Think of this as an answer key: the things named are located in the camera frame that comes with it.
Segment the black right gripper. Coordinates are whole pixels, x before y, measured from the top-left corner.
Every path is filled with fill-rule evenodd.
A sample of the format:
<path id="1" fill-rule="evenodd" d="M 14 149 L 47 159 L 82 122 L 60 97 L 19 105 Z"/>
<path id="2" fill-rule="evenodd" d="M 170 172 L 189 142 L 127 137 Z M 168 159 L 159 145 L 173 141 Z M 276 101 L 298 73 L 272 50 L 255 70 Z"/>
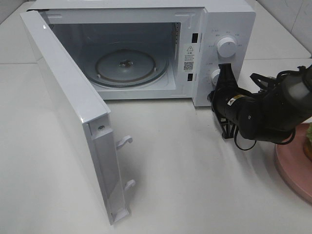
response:
<path id="1" fill-rule="evenodd" d="M 230 63 L 221 63 L 215 90 L 210 93 L 212 110 L 222 130 L 223 139 L 234 138 L 238 115 L 242 104 L 240 98 L 251 97 L 251 92 L 237 87 Z"/>

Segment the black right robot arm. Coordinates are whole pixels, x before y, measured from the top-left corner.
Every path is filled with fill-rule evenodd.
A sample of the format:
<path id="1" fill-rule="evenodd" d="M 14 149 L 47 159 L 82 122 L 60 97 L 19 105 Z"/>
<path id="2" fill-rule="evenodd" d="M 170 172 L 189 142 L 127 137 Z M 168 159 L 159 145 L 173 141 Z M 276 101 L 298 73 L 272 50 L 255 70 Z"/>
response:
<path id="1" fill-rule="evenodd" d="M 219 65 L 215 89 L 209 94 L 224 139 L 240 133 L 245 139 L 288 144 L 295 128 L 312 116 L 312 68 L 300 66 L 276 78 L 251 74 L 258 93 L 240 88 L 231 64 Z"/>

